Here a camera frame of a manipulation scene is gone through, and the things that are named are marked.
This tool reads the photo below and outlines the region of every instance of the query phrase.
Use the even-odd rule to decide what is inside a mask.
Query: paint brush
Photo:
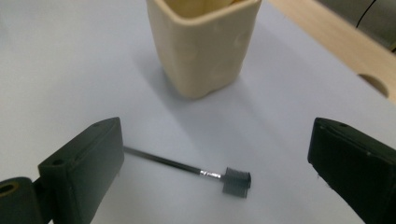
[[[251,177],[249,172],[242,172],[227,167],[224,175],[208,172],[201,168],[189,166],[177,161],[170,161],[168,159],[158,157],[147,152],[139,151],[131,147],[124,147],[124,152],[144,158],[150,161],[156,161],[164,165],[168,165],[195,175],[207,176],[215,178],[224,183],[223,193],[231,194],[236,197],[246,198],[248,196],[248,189],[250,189]]]

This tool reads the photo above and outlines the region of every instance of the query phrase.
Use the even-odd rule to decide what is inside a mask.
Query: hole in wood
[[[378,90],[381,94],[383,94],[385,97],[387,98],[389,97],[389,92],[387,87],[378,78],[365,74],[359,74],[359,76],[363,78],[371,86],[373,86],[376,90]]]

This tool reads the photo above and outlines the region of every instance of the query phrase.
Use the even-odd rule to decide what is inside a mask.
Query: brush handle
[[[147,160],[150,160],[150,161],[156,161],[156,162],[162,163],[164,165],[172,166],[174,168],[184,170],[184,171],[196,174],[196,175],[202,175],[201,169],[199,169],[199,168],[189,166],[189,165],[177,162],[177,161],[170,161],[168,159],[154,156],[147,152],[139,151],[139,150],[131,148],[131,147],[124,147],[124,152],[144,158],[144,159],[147,159]]]

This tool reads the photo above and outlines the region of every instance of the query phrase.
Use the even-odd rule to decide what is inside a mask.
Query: beige cup
[[[262,0],[147,0],[163,69],[178,92],[200,98],[235,80]]]

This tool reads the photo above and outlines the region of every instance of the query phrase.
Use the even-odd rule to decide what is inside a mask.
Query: screw hole
[[[17,188],[18,183],[6,183],[4,186],[0,186],[0,197],[10,194]]]
[[[64,161],[63,161],[63,160],[56,160],[56,161],[54,161],[54,162],[52,163],[52,165],[62,165],[62,164],[64,164]]]

